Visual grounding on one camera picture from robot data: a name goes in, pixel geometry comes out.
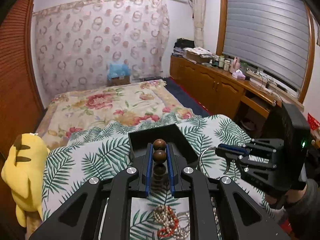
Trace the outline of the right hand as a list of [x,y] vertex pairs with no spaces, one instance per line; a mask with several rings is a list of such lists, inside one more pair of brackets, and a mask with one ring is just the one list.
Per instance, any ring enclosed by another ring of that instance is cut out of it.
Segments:
[[302,213],[313,209],[314,199],[317,205],[318,184],[313,179],[308,179],[302,190],[290,189],[280,199],[265,194],[265,200],[272,209],[290,210],[291,212]]

